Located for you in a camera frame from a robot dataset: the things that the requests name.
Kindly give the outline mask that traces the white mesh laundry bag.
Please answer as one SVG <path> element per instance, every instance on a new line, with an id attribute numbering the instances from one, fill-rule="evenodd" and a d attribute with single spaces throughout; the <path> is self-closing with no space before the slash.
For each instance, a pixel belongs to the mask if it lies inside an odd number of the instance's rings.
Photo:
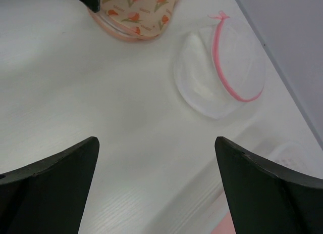
<path id="1" fill-rule="evenodd" d="M 179 93 L 204 116 L 218 120 L 257 100 L 265 85 L 265 55 L 249 24 L 220 11 L 214 25 L 190 32 L 175 58 Z"/>

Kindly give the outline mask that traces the pink cloth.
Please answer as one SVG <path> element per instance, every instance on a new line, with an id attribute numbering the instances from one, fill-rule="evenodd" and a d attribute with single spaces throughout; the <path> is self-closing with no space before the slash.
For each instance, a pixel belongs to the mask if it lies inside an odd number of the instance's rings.
<path id="1" fill-rule="evenodd" d="M 224 192 L 204 212 L 197 230 L 199 233 L 236 233 Z"/>

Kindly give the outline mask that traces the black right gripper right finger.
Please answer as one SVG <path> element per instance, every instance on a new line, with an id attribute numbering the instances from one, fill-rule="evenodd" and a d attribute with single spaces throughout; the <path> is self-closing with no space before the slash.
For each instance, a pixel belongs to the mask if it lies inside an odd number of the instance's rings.
<path id="1" fill-rule="evenodd" d="M 223 136 L 214 147 L 236 233 L 322 233 L 322 179 Z"/>

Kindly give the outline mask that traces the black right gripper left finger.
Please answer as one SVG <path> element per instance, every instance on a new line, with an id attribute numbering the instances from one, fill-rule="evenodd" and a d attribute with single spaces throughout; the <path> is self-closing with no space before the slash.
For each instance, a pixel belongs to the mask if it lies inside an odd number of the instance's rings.
<path id="1" fill-rule="evenodd" d="M 78 233 L 99 154 L 89 137 L 1 174 L 1 233 Z"/>

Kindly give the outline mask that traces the floral orange bra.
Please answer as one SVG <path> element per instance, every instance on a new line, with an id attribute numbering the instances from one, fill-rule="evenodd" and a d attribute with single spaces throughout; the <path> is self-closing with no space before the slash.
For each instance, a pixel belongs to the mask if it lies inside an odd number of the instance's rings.
<path id="1" fill-rule="evenodd" d="M 100 0 L 89 14 L 108 34 L 125 41 L 151 40 L 167 28 L 179 0 Z"/>

